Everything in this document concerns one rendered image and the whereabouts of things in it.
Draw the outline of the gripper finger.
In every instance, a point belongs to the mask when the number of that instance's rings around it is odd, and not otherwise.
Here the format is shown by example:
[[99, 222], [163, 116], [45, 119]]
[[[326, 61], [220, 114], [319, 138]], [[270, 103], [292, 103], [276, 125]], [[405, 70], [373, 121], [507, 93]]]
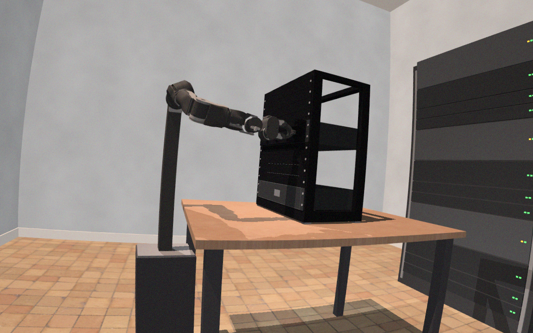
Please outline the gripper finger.
[[287, 122], [284, 122], [283, 119], [279, 119], [279, 127], [283, 127], [285, 130], [287, 130], [287, 133], [296, 132], [287, 124]]
[[293, 136], [294, 134], [296, 134], [296, 133], [295, 132], [290, 132], [290, 133], [287, 133], [287, 135], [284, 135], [283, 133], [280, 133], [280, 131], [279, 131], [279, 135], [277, 135], [275, 140], [280, 141], [280, 140], [283, 140], [283, 139], [288, 139], [291, 136]]

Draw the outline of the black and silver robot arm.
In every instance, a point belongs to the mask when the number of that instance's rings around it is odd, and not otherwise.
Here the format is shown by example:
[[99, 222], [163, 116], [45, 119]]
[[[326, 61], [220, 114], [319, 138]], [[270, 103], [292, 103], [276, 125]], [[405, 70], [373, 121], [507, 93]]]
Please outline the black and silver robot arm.
[[[186, 80], [168, 85], [166, 102], [169, 106], [169, 112], [183, 111], [192, 122], [205, 126], [227, 127], [230, 130], [237, 130], [252, 136], [261, 131], [263, 127], [262, 121], [255, 115], [229, 109], [222, 104], [212, 103], [197, 97], [194, 88]], [[251, 119], [246, 120], [248, 117]], [[243, 130], [242, 125], [247, 132]]]

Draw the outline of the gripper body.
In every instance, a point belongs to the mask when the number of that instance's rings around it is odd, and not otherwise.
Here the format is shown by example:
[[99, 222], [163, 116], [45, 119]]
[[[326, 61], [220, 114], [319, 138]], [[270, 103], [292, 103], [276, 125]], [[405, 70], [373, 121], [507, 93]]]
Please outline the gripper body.
[[266, 116], [262, 120], [263, 127], [258, 131], [261, 141], [272, 141], [279, 135], [279, 120], [276, 117]]

